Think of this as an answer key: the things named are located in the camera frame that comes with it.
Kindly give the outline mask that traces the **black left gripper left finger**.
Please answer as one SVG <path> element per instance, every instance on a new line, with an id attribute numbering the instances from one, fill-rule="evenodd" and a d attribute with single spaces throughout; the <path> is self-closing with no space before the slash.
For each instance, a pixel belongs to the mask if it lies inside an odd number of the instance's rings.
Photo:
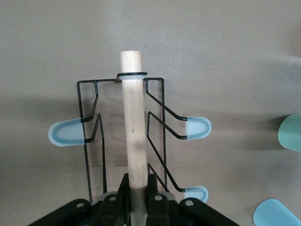
<path id="1" fill-rule="evenodd" d="M 31 223 L 31 226 L 124 226 L 129 223 L 129 175 L 118 191 L 104 193 L 97 203 L 73 200 Z"/>

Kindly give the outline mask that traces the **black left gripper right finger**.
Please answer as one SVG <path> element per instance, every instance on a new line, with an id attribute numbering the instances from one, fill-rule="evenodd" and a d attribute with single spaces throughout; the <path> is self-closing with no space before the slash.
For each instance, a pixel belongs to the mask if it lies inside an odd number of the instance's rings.
<path id="1" fill-rule="evenodd" d="M 180 203 L 159 193 L 157 176 L 148 175 L 148 226 L 236 226 L 237 223 L 196 198 Z"/>

